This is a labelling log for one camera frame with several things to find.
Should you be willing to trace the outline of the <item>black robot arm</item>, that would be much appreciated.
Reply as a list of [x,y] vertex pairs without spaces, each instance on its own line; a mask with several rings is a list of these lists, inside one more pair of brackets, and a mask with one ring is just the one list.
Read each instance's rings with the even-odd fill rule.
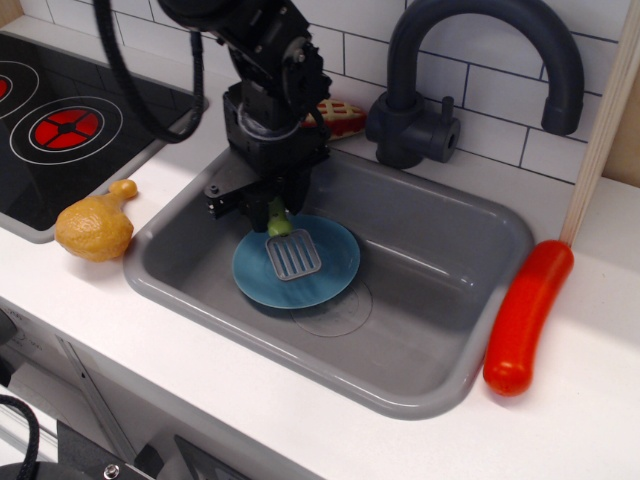
[[329,128],[319,112],[331,81],[309,23],[290,1],[163,1],[181,26],[227,46],[239,82],[223,95],[231,151],[256,178],[233,189],[239,210],[264,232],[269,205],[291,213],[305,201],[312,168],[328,156]]

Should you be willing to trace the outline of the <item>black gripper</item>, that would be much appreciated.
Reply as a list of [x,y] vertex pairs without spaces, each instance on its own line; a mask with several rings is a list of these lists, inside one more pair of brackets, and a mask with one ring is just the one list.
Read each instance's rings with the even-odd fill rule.
[[247,216],[255,232],[266,232],[269,222],[269,203],[280,197],[285,209],[297,215],[303,208],[311,182],[313,167],[324,161],[329,148],[324,140],[329,136],[324,123],[304,127],[303,121],[316,117],[317,104],[329,96],[329,84],[322,82],[320,97],[312,99],[307,92],[303,100],[311,101],[300,116],[278,133],[266,129],[251,117],[247,104],[255,104],[263,113],[289,113],[290,108],[269,97],[257,85],[240,82],[223,95],[225,126],[229,140],[227,151],[235,165],[233,184],[225,184],[216,177],[204,190],[209,213],[219,219],[237,210]]

